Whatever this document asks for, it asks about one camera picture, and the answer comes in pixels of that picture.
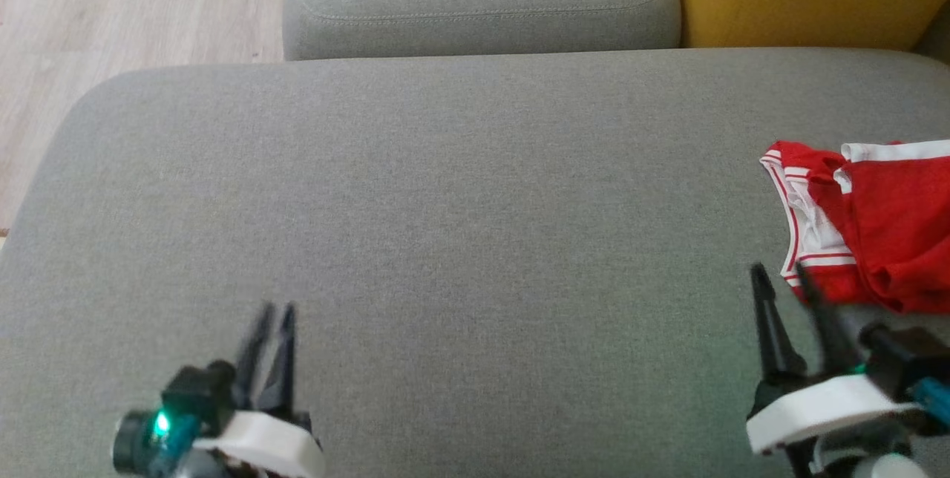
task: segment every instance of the robotic arm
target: robotic arm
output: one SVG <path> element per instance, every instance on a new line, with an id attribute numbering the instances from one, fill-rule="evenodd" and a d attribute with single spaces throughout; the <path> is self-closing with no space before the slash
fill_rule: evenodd
<path id="1" fill-rule="evenodd" d="M 322 478 L 326 465 L 308 413 L 294 411 L 295 309 L 278 331 L 271 372 L 256 400 L 252 384 L 274 306 L 261 310 L 237 355 L 181 367 L 162 391 L 159 410 L 133 410 L 119 421 L 112 465 L 147 478 Z"/>
<path id="2" fill-rule="evenodd" d="M 786 452 L 796 478 L 926 478 L 914 435 L 950 433 L 950 347 L 922 328 L 861 332 L 868 360 L 846 338 L 838 313 L 798 268 L 824 354 L 808 374 L 775 308 L 762 265 L 751 269 L 762 381 L 746 430 L 753 452 Z M 147 478 L 323 478 L 326 464 L 308 413 L 294 410 L 295 309 L 257 399 L 252 385 L 275 308 L 267 304 L 235 364 L 181 367 L 157 410 L 119 421 L 112 464 Z"/>
<path id="3" fill-rule="evenodd" d="M 835 309 L 798 267 L 824 361 L 809 376 L 775 308 L 762 265 L 751 269 L 762 381 L 746 431 L 753 452 L 786 452 L 796 478 L 926 478 L 910 439 L 950 427 L 950 347 L 923 328 L 866 327 L 846 337 Z"/>

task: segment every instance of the seam stitching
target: seam stitching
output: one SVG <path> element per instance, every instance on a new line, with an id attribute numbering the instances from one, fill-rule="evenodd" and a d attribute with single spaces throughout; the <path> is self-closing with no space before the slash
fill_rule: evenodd
<path id="1" fill-rule="evenodd" d="M 380 16 L 340 16 L 333 14 L 321 14 L 313 10 L 306 1 L 296 0 L 310 18 L 320 19 L 323 22 L 338 22 L 339 24 L 379 24 L 379 22 L 457 22 L 462 19 L 495 19 L 495 18 L 523 18 L 527 16 L 559 16 L 563 14 L 592 14 L 607 12 L 625 12 L 644 5 L 651 4 L 656 0 L 647 0 L 638 2 L 638 4 L 625 5 L 625 7 L 613 7 L 613 5 L 601 5 L 600 7 L 563 7 L 563 8 L 525 8 L 525 9 L 502 9 L 502 10 L 479 10 L 473 12 L 436 12 L 420 14 L 391 14 Z"/>

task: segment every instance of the white trim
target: white trim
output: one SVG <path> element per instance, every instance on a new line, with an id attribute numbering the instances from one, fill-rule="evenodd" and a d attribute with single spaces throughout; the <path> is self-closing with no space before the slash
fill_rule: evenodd
<path id="1" fill-rule="evenodd" d="M 811 258 L 811 259 L 801 259 L 799 261 L 802 263 L 803 267 L 837 267 L 841 265 L 855 265 L 858 264 L 855 261 L 854 256 L 852 255 L 840 255 L 837 258 Z"/>
<path id="2" fill-rule="evenodd" d="M 771 177 L 771 180 L 775 185 L 775 191 L 777 191 L 778 197 L 782 201 L 784 216 L 788 220 L 788 237 L 790 238 L 790 241 L 788 241 L 788 251 L 786 252 L 786 255 L 784 255 L 784 263 L 782 263 L 782 269 L 779 273 L 782 278 L 788 278 L 790 275 L 795 275 L 795 272 L 790 272 L 789 268 L 791 268 L 793 265 L 791 264 L 793 262 L 791 258 L 793 258 L 795 251 L 798 249 L 798 218 L 795 217 L 794 210 L 790 205 L 788 205 L 788 198 L 786 196 L 786 191 L 788 190 L 787 183 L 784 182 L 784 174 L 781 164 L 779 164 L 779 166 L 775 166 L 773 161 L 769 160 L 769 157 L 763 157 L 759 160 L 759 162 L 762 163 L 764 169 L 769 172 L 769 177 Z"/>
<path id="3" fill-rule="evenodd" d="M 844 144 L 841 154 L 852 163 L 866 160 L 921 160 L 950 157 L 950 140 L 930 140 L 929 143 L 909 144 Z"/>
<path id="4" fill-rule="evenodd" d="M 786 176 L 807 176 L 808 168 L 802 168 L 801 166 L 786 166 L 784 167 L 784 174 L 786 174 Z"/>
<path id="5" fill-rule="evenodd" d="M 851 175 L 844 168 L 835 170 L 831 177 L 838 183 L 838 187 L 841 187 L 841 194 L 851 194 Z"/>

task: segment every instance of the wooden floor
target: wooden floor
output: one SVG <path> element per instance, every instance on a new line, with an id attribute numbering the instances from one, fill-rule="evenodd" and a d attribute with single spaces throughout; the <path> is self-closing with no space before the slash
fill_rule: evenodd
<path id="1" fill-rule="evenodd" d="M 110 76 L 211 62 L 279 62 L 281 0 L 0 0 L 0 230 L 50 138 Z"/>

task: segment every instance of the red garment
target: red garment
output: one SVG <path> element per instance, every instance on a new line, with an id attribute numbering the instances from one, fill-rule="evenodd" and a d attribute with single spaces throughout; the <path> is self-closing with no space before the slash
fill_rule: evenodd
<path id="1" fill-rule="evenodd" d="M 832 303 L 868 302 L 858 267 L 834 224 L 808 191 L 808 178 L 825 176 L 844 164 L 841 154 L 813 150 L 801 143 L 778 141 L 760 163 L 769 172 L 788 218 L 790 245 L 782 278 L 801 298 L 795 263 L 800 261 Z"/>
<path id="2" fill-rule="evenodd" d="M 851 248 L 865 288 L 896 312 L 950 312 L 950 140 L 845 144 L 808 193 Z"/>

